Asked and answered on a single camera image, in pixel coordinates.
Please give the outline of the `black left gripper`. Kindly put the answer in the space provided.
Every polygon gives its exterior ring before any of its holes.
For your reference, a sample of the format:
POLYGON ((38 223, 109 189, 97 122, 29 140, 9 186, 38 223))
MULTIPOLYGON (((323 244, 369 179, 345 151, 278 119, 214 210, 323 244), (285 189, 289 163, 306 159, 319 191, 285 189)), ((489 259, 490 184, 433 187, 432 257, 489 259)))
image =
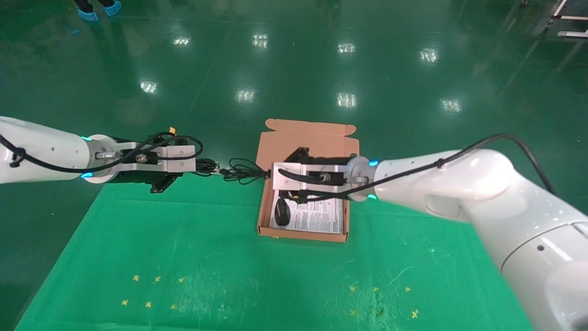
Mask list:
MULTIPOLYGON (((161 160, 155 164, 122 164, 112 178, 111 183, 139 183, 151 186, 150 193, 158 194, 164 192, 185 172, 197 172, 197 159, 185 160, 161 160)), ((210 177, 219 174, 218 163, 212 159, 202 159, 203 177, 210 177)))

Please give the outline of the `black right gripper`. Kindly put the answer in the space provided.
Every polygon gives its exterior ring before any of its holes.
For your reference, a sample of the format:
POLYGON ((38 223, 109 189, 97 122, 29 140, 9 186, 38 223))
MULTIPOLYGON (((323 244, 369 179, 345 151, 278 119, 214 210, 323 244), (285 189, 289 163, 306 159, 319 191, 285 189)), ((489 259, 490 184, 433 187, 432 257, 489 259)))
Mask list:
MULTIPOLYGON (((304 163, 311 165, 330 165, 330 166, 345 166, 354 157, 313 157, 309 154, 310 149, 307 147, 297 148, 291 155, 286 158, 287 163, 304 163)), ((297 191, 277 191, 277 200, 282 203, 296 203, 299 202, 299 197, 296 195, 297 191)))

